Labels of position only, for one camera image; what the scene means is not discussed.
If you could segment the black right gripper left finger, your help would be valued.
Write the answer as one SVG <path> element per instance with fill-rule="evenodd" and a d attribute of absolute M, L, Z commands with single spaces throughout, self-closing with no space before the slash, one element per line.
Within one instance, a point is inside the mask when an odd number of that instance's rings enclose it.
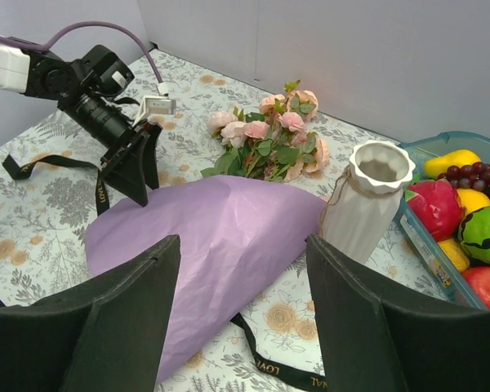
<path fill-rule="evenodd" d="M 0 391 L 151 391 L 179 267 L 171 235 L 32 305 L 0 301 Z"/>

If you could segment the black ribbon with gold text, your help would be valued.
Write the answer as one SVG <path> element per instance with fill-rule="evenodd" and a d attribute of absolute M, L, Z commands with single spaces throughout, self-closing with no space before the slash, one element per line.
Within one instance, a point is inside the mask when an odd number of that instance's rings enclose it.
<path fill-rule="evenodd" d="M 167 183 L 140 207 L 96 214 L 91 170 L 39 161 L 13 209 L 21 227 L 7 299 L 31 304 L 104 273 L 159 239 L 181 263 L 158 379 L 168 390 L 277 391 L 276 363 L 321 372 L 305 238 L 323 201 L 290 185 L 213 176 Z"/>

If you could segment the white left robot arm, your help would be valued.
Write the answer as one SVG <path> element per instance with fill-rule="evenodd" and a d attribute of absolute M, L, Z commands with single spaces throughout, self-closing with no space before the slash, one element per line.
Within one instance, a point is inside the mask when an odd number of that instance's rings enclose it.
<path fill-rule="evenodd" d="M 145 100 L 134 119 L 121 109 L 136 103 L 122 96 L 134 77 L 103 45 L 68 62 L 29 42 L 0 36 L 0 89 L 55 101 L 58 110 L 106 147 L 96 167 L 98 212 L 109 207 L 107 186 L 142 207 L 149 190 L 159 187 L 156 145 L 162 128 L 148 121 L 150 104 Z"/>

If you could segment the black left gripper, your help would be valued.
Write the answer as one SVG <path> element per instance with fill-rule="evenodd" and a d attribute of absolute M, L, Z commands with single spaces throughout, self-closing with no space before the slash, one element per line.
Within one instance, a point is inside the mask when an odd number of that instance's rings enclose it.
<path fill-rule="evenodd" d="M 136 129 L 122 105 L 138 105 L 122 98 L 133 72 L 103 45 L 84 57 L 65 61 L 51 51 L 30 51 L 24 95 L 54 100 L 57 108 L 99 141 L 107 152 L 100 159 L 100 178 L 118 192 L 145 207 L 148 188 L 159 187 L 156 146 L 162 132 L 157 123 Z"/>

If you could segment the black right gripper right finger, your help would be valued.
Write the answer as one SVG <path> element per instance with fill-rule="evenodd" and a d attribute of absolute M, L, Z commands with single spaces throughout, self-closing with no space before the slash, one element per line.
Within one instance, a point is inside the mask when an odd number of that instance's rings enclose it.
<path fill-rule="evenodd" d="M 306 261 L 330 391 L 490 391 L 490 311 L 414 291 L 317 235 Z"/>

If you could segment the purple wrapping paper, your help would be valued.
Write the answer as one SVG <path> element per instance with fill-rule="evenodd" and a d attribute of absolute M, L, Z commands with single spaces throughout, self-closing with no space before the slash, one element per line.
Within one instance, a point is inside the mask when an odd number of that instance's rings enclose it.
<path fill-rule="evenodd" d="M 102 274 L 168 235 L 180 238 L 180 270 L 157 378 L 202 349 L 305 250 L 324 201 L 297 187 L 211 176 L 125 198 L 85 237 L 90 271 Z"/>

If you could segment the pink artificial flower bouquet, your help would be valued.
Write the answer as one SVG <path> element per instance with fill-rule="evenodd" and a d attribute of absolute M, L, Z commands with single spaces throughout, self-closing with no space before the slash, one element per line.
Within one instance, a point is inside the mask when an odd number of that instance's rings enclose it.
<path fill-rule="evenodd" d="M 319 101 L 312 91 L 301 90 L 300 83 L 287 82 L 283 94 L 262 99 L 256 112 L 234 108 L 213 114 L 207 129 L 225 152 L 213 166 L 201 170 L 202 176 L 229 175 L 268 182 L 322 176 L 330 163 L 329 148 L 309 129 Z"/>

